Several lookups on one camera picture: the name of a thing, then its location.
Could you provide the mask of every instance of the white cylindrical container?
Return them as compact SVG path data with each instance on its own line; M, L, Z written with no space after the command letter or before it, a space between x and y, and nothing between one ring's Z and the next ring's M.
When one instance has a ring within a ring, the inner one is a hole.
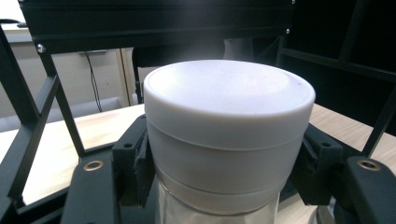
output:
M284 187L315 92L294 74L257 63L175 63L145 82L148 138L169 193L200 211L257 210Z

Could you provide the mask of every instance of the black panel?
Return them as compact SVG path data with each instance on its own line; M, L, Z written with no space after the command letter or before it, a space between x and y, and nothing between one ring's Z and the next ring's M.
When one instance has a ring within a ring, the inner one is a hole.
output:
M396 71L396 1L371 1L351 61Z
M289 57L285 59L284 68L314 86L317 104L370 126L374 126L394 85ZM389 125L388 133L396 134L394 122Z
M356 0L297 0L288 48L338 58Z
M21 3L46 53L115 49L194 39L283 35L291 1L38 1Z

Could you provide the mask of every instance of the wooden table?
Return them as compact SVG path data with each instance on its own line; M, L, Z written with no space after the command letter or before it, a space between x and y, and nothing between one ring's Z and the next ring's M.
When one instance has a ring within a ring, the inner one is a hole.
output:
M77 118L76 124L85 148L117 141L135 118L144 113L143 105L126 107L87 117ZM371 127L315 105L311 123L325 133L362 150ZM17 131L0 133L0 160L3 159ZM385 163L396 173L396 137L384 134L373 159ZM78 156L63 121L47 124L41 139L32 171L29 175L24 200L32 203L70 184ZM280 205L277 224L307 223L315 206L304 206L298 196Z

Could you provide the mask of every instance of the black metal frame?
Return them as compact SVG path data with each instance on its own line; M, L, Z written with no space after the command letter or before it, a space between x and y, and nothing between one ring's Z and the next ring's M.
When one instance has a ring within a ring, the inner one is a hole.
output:
M96 152L102 150L101 148L85 150L51 58L52 54L173 44L188 42L197 36L203 39L224 39L279 35L281 37L278 66L281 65L283 57L288 56L396 83L394 72L348 62L364 9L369 2L367 0L359 0L355 6L338 60L286 48L284 35L290 28L292 1L250 0L245 3L228 1L228 4L224 2L221 0L201 1L193 5L186 5L178 0L168 0L165 3L160 0L146 2L120 0L113 1L111 4L105 0L99 0L94 5L66 0L21 2L21 9L47 72L47 79L34 100L28 91L5 34L1 30L0 80L21 120L21 128L0 165L0 217L18 217L20 221L30 221L35 220L31 219L32 217L38 218L39 215L43 215L36 220L37 223L59 221L67 189L29 206L24 206L21 198L51 103L55 97L81 160L92 154L98 155ZM183 11L189 11L188 18L183 23L175 23L177 17L186 16L180 14ZM199 13L205 13L206 17L198 17ZM395 109L396 87L363 150L366 156L373 153ZM48 204L56 204L56 206L49 209ZM2 219L1 222L7 223L7 220Z
M369 6L369 3L370 0L357 1L352 13L352 17L349 21L346 36L344 38L344 43L338 59L302 52L295 49L288 49L286 37L283 36L280 40L276 60L276 66L282 66L284 58L291 57L305 62L316 63L324 65L326 67L335 68L337 70L347 71L354 74L374 79L380 79L392 83L393 89L389 95L388 100L386 101L386 104L382 108L382 111L375 122L374 129L372 130L372 133L370 134L370 137L362 151L363 154L367 157L370 157L373 154L376 145L378 144L384 131L388 128L389 123L396 111L396 72L356 64L350 61L352 50L355 47L358 33L361 29L364 15L367 7Z

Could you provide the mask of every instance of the white plastic cap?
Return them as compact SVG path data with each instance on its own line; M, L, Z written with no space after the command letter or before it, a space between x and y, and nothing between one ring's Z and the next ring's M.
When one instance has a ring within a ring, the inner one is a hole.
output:
M145 82L148 121L202 147L247 150L300 137L315 100L312 86L271 66L236 61L174 63Z

